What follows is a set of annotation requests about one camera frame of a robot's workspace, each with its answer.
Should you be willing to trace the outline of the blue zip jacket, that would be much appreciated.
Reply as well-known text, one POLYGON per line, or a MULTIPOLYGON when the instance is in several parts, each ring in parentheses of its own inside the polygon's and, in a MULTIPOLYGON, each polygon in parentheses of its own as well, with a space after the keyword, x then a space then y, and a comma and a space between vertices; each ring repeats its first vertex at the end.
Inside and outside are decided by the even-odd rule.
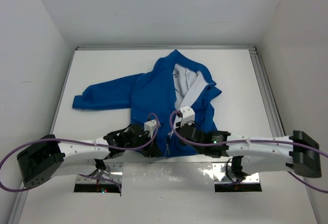
POLYGON ((204 132, 215 131, 215 109, 211 101, 221 94, 208 68, 178 50, 160 58, 148 73, 134 74, 88 86, 74 97, 78 110, 130 109, 131 123, 143 124, 150 113, 161 124, 157 146, 164 157, 193 156, 196 150, 182 145, 171 133, 169 117, 185 106, 195 112, 195 121, 204 132))

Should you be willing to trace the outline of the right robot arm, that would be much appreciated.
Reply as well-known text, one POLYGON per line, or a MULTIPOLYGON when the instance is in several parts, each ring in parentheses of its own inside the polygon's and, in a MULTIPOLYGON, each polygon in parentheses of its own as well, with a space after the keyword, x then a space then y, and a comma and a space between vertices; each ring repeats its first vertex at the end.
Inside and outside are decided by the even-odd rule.
POLYGON ((245 179, 260 172, 287 171, 301 177, 320 178, 321 162, 318 143, 303 131, 275 138, 245 138, 227 131, 203 132, 194 124, 174 131, 182 143, 197 153, 212 158, 229 157, 227 175, 245 179))

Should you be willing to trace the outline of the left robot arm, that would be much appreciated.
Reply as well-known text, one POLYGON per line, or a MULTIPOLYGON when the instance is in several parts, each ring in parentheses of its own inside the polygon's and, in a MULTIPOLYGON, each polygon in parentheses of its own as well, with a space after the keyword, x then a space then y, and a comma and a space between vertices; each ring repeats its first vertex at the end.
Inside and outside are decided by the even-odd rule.
POLYGON ((24 187, 35 188, 62 175, 108 178, 110 169, 105 160, 123 156, 126 151, 136 151, 144 157, 160 156, 155 136, 158 128, 156 120, 150 120, 77 144, 46 135, 17 155, 24 187))

